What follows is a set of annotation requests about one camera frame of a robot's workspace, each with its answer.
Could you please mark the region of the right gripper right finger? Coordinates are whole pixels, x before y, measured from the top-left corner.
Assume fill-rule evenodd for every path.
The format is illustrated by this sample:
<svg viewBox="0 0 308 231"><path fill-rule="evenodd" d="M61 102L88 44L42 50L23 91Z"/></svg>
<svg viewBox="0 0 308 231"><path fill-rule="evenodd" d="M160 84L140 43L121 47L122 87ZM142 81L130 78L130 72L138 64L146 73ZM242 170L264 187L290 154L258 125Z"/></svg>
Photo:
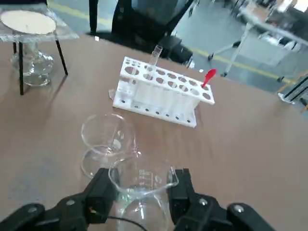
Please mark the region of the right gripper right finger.
<svg viewBox="0 0 308 231"><path fill-rule="evenodd" d="M235 202L223 208L210 195L196 193L187 168L176 169L178 184L167 190L175 231L273 231L251 206Z"/></svg>

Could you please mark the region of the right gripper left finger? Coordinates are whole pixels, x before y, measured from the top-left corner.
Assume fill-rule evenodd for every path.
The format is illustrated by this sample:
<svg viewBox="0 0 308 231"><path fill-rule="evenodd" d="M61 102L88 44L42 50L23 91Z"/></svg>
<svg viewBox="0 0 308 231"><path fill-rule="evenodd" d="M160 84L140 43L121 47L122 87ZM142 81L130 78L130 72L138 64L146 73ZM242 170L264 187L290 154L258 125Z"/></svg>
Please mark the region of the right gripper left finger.
<svg viewBox="0 0 308 231"><path fill-rule="evenodd" d="M106 222L115 199L108 169L100 168L85 190L61 199L53 208L21 206L0 222L2 231L86 231Z"/></svg>

